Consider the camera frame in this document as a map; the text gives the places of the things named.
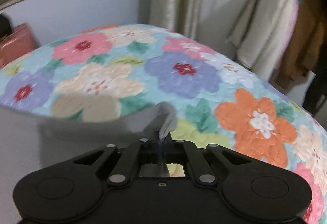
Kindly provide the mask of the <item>grey waffle knit shirt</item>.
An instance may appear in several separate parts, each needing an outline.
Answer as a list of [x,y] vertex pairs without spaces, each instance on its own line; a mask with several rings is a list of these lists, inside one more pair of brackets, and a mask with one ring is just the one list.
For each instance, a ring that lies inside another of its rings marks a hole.
[[167,102],[104,123],[1,107],[1,223],[20,221],[12,192],[27,174],[108,144],[127,147],[141,138],[163,139],[176,126],[176,110]]

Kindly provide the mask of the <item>hanging clothes on rack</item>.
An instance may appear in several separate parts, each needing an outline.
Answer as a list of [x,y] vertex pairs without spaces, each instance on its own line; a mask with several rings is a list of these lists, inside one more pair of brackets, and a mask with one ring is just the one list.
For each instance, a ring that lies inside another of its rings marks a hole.
[[238,63],[288,92],[323,58],[326,0],[247,0],[227,39]]

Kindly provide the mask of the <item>floral quilted bedspread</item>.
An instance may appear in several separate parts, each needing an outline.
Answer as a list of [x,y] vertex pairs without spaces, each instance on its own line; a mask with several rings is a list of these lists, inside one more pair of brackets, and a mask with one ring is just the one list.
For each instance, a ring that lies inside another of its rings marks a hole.
[[1,107],[104,123],[161,102],[175,140],[220,144],[309,183],[307,223],[326,223],[326,131],[268,82],[212,48],[147,26],[110,26],[41,46],[1,69]]

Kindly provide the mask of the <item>red suitcase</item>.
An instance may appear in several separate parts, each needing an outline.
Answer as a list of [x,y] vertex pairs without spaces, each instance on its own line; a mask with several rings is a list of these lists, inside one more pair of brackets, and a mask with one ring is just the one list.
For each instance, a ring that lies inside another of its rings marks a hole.
[[28,23],[18,25],[1,41],[1,68],[38,48]]

